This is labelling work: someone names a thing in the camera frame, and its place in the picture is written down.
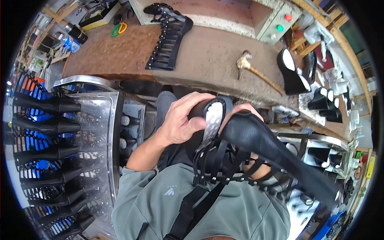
wooden table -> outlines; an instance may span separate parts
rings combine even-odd
[[[160,27],[142,26],[136,18],[125,22],[127,30],[116,37],[111,37],[112,21],[87,31],[87,42],[68,57],[62,77],[84,74],[113,80],[157,81],[235,96],[258,107],[281,104],[298,111],[297,96],[280,95],[251,72],[243,70],[237,80],[236,61],[247,49],[253,56],[249,59],[251,65],[283,87],[284,79],[276,62],[277,54],[282,49],[279,44],[271,46],[227,31],[194,26],[183,38],[174,71],[145,70],[158,41]],[[297,66],[302,64],[301,58],[295,59],[295,62]],[[341,108],[344,120],[346,113],[342,101]],[[328,122],[321,126],[306,116],[301,119],[297,122],[301,126],[320,134],[350,140],[347,121],[343,124]]]

black thermos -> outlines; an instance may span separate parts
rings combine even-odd
[[[76,25],[73,25],[72,23],[68,23],[64,30],[74,39],[76,39],[79,43],[84,44],[88,37],[83,33]]]

hand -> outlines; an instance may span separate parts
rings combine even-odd
[[[223,130],[224,126],[227,124],[227,122],[229,121],[229,119],[232,117],[232,115],[234,115],[235,113],[239,112],[240,110],[248,110],[250,111],[251,113],[253,113],[254,115],[256,115],[258,118],[260,118],[263,122],[264,122],[264,119],[263,117],[248,103],[245,103],[245,104],[240,104],[240,105],[236,105],[233,107],[232,111],[230,111],[224,118],[223,120],[223,124],[220,126],[220,129],[219,129],[219,133],[221,133],[221,131]],[[258,159],[259,158],[259,155],[255,154],[255,153],[251,153],[251,158],[252,159]],[[255,164],[255,161],[250,161],[248,165],[245,165],[244,162],[243,162],[243,170],[244,172],[247,172],[252,166],[253,164]],[[269,173],[271,170],[271,167],[265,165],[265,164],[262,164],[252,175],[251,175],[251,178],[252,179],[260,179],[262,177],[264,177],[267,173]]]
[[[215,98],[209,93],[193,92],[173,102],[167,112],[163,125],[155,136],[164,147],[188,141],[194,132],[206,127],[205,119],[194,117],[188,121],[188,114],[199,102]]]

green t-shirt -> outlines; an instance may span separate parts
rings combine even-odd
[[[142,224],[148,223],[139,239],[162,240],[179,214],[182,199],[194,189],[193,177],[193,169],[182,163],[157,175],[155,170],[136,172],[124,168],[112,212],[118,239],[136,239]],[[207,185],[209,191],[214,187]],[[290,215],[284,204],[248,182],[232,181],[185,240],[213,236],[284,240],[289,230]]]

shirt logo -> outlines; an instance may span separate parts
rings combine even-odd
[[[168,189],[168,191],[164,194],[164,195],[174,195],[175,192],[173,191],[173,187],[171,187],[170,189]]]

